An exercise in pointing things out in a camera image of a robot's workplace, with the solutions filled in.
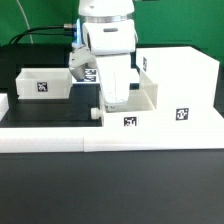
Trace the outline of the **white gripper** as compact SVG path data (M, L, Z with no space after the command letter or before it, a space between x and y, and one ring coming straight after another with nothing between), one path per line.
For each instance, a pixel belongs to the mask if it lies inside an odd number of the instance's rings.
M69 70L76 80L85 76L85 65L98 71L101 93L106 106L124 105L129 99L131 56L94 55L87 47L69 54Z

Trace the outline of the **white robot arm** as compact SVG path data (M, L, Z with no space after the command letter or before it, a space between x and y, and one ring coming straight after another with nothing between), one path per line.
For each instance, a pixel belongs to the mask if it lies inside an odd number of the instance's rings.
M80 80L86 64L96 68L106 106L129 98L131 54L138 41L133 13L133 0L79 0L69 70Z

